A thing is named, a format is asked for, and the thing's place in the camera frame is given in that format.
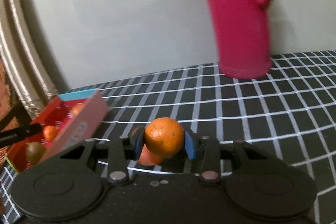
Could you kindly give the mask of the brown kiwi fruit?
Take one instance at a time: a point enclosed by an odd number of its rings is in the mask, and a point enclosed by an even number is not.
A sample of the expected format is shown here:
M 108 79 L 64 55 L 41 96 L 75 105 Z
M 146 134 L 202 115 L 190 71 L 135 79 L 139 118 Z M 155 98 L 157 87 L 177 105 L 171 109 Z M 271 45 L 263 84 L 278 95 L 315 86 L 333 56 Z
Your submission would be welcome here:
M 47 151 L 46 147 L 37 141 L 26 143 L 26 160 L 35 165 Z

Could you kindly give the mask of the large orange tangerine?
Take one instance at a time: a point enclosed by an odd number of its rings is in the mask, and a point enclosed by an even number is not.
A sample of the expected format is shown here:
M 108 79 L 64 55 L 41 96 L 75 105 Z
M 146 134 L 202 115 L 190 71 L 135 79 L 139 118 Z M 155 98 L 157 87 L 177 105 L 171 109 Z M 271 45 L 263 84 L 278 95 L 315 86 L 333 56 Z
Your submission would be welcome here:
M 155 155 L 170 158 L 184 145 L 185 131 L 176 120 L 162 117 L 153 120 L 145 129 L 145 144 Z

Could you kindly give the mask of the red-orange small fruit near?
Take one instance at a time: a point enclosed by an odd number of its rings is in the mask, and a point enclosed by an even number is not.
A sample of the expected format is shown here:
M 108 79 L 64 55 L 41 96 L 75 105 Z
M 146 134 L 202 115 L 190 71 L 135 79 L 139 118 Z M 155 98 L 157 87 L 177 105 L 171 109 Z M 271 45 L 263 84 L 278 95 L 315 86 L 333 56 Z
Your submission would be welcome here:
M 163 157 L 153 154 L 151 151 L 148 150 L 147 146 L 144 145 L 141 155 L 138 159 L 138 163 L 144 166 L 155 166 L 161 165 L 164 160 L 165 159 Z

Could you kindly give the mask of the red-orange small fruit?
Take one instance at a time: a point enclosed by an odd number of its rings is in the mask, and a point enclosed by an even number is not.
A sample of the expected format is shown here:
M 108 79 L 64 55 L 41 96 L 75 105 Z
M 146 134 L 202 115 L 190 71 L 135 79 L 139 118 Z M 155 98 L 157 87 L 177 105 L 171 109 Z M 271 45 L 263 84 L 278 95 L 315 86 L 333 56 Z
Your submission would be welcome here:
M 141 155 L 138 159 L 138 163 L 144 166 L 155 166 L 161 165 L 164 160 L 165 159 L 163 157 L 153 154 L 151 151 L 148 150 L 147 146 L 144 145 Z
M 82 103 L 77 103 L 76 105 L 74 105 L 70 110 L 71 117 L 76 117 L 83 109 L 83 106 L 84 105 Z

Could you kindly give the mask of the small orange fruit in box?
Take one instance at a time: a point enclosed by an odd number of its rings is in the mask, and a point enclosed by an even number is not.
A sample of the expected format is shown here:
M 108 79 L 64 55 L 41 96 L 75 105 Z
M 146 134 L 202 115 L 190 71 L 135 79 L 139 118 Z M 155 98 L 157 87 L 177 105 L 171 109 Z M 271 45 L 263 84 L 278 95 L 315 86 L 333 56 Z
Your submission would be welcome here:
M 43 129 L 43 136 L 47 142 L 52 142 L 58 135 L 59 129 L 55 126 L 46 126 Z

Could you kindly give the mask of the red cardboard box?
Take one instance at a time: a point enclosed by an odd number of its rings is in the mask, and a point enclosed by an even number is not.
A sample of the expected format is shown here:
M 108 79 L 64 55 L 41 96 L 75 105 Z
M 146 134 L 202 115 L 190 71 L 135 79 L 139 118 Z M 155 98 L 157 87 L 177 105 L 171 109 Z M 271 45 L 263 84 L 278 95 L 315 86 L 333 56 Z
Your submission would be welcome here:
M 76 117 L 71 117 L 70 110 L 77 103 L 82 103 L 83 109 Z M 40 123 L 43 128 L 58 128 L 60 131 L 57 137 L 52 142 L 47 142 L 43 131 L 27 137 L 9 148 L 6 160 L 13 169 L 21 173 L 33 166 L 26 160 L 26 143 L 37 141 L 46 147 L 47 151 L 39 160 L 40 163 L 84 139 L 91 138 L 108 111 L 98 89 L 59 94 L 33 120 L 33 123 Z

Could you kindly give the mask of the red-orange small fruit far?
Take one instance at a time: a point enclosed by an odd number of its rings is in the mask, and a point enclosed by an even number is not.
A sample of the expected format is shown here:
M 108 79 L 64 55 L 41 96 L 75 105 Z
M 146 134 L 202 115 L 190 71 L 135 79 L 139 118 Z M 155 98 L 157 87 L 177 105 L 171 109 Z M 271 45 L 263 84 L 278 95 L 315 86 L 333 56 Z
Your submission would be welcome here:
M 71 117 L 76 117 L 83 109 L 83 106 L 84 105 L 82 103 L 77 103 L 76 105 L 74 105 L 70 110 Z

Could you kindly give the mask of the black white grid tablecloth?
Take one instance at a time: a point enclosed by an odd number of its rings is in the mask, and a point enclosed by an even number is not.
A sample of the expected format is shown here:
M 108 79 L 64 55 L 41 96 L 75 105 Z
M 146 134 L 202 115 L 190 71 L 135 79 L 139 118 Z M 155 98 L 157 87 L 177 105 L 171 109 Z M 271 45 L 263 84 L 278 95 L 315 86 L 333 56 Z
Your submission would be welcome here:
M 310 220 L 335 223 L 334 51 L 275 56 L 260 79 L 205 64 L 97 87 L 111 109 L 96 134 L 103 141 L 164 116 L 222 143 L 243 138 L 310 174 L 318 189 Z

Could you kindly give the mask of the magenta plastic thermos jug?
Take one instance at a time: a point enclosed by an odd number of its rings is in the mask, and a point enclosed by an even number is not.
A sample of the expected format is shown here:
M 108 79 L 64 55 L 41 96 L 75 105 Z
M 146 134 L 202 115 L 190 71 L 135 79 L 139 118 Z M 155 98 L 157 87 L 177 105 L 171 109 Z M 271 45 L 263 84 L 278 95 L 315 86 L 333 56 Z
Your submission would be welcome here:
M 270 71 L 270 2 L 208 0 L 221 73 L 236 79 L 257 79 Z

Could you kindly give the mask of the beige metal frame post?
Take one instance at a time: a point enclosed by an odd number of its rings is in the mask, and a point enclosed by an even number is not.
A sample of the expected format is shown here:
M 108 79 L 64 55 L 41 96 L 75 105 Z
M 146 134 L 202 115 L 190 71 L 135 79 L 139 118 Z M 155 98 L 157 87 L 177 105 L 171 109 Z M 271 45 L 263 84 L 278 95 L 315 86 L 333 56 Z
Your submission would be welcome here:
M 36 118 L 58 91 L 34 46 L 20 0 L 1 0 L 1 58 L 19 100 Z

